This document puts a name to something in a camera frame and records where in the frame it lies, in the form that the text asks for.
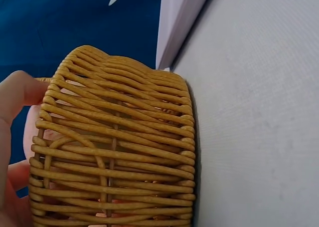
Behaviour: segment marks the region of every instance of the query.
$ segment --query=curved wicker loop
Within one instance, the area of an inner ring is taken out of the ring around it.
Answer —
[[[35,227],[190,226],[195,131],[181,77],[81,46],[39,80],[50,85],[31,147]]]

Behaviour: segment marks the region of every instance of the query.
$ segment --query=gray wall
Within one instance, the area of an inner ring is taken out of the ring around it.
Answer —
[[[319,0],[212,0],[175,72],[197,106],[197,226],[318,227]]]

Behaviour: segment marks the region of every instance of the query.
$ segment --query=white cardboard box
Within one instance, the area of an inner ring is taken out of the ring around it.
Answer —
[[[206,0],[161,0],[156,68],[171,65]]]

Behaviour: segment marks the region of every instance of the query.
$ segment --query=blue poster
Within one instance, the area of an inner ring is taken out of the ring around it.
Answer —
[[[0,0],[0,81],[15,70],[51,77],[88,44],[155,68],[160,0]],[[27,108],[12,125],[11,163],[24,159]]]

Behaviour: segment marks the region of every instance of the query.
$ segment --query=wicker basket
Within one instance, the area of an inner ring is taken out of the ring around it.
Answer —
[[[58,67],[36,122],[35,227],[189,227],[195,143],[186,82],[91,47]],[[45,131],[61,134],[44,139]]]

